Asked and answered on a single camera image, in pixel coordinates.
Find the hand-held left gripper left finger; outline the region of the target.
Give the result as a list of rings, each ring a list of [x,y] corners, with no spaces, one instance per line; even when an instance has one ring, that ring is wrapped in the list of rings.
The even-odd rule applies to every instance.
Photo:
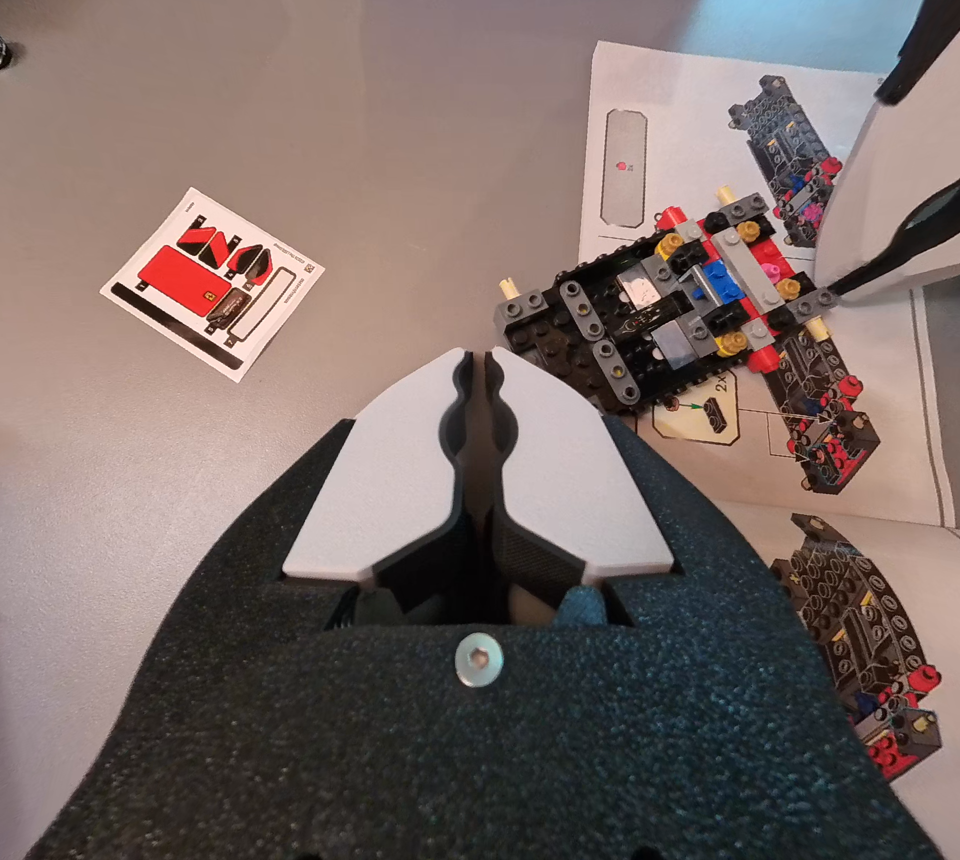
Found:
[[[455,347],[355,417],[283,563],[287,577],[364,582],[438,539],[463,510],[458,454],[473,353]]]

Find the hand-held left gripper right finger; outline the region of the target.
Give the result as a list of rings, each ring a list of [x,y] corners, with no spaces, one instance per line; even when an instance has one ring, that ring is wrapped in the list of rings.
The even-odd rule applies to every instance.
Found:
[[[507,422],[507,525],[569,562],[577,584],[670,572],[674,555],[594,405],[502,347],[489,352],[486,378]]]

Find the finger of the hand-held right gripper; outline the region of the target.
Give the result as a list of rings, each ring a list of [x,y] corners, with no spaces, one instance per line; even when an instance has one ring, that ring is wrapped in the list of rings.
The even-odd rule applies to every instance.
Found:
[[[873,260],[917,208],[957,207],[959,37],[901,102],[876,100],[823,216],[813,279],[834,282]]]
[[[917,208],[876,257],[834,282],[834,293],[866,299],[957,276],[958,247],[959,208]]]

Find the lego car chassis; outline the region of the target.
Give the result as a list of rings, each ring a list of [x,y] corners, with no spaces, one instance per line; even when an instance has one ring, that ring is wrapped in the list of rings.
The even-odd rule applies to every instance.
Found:
[[[511,352],[607,414],[641,415],[739,366],[772,374],[786,340],[837,298],[790,264],[768,213],[759,193],[701,219],[668,207],[651,235],[546,289],[502,281],[494,324]],[[780,267],[778,283],[763,263]]]

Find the lego instruction booklet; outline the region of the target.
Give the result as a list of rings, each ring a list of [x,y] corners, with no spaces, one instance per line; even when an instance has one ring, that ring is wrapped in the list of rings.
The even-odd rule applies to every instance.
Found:
[[[580,259],[653,231],[670,206],[702,219],[733,194],[769,193],[729,108],[784,76],[831,155],[845,159],[881,79],[599,42],[591,66]],[[942,745],[893,780],[894,793],[935,842],[958,858],[959,545],[958,285],[945,281],[835,309],[826,324],[864,385],[858,408],[880,444],[836,495],[802,487],[785,422],[762,378],[740,367],[717,390],[723,434],[701,418],[704,393],[679,400],[678,421],[656,408],[634,431],[713,500],[765,564],[799,549],[793,514],[820,515],[873,560],[906,610],[925,661],[942,675],[922,705]]]

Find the lego sticker sheet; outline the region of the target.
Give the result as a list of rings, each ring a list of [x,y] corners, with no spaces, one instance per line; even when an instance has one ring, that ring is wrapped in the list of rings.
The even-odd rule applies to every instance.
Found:
[[[100,294],[238,383],[324,272],[190,188]]]

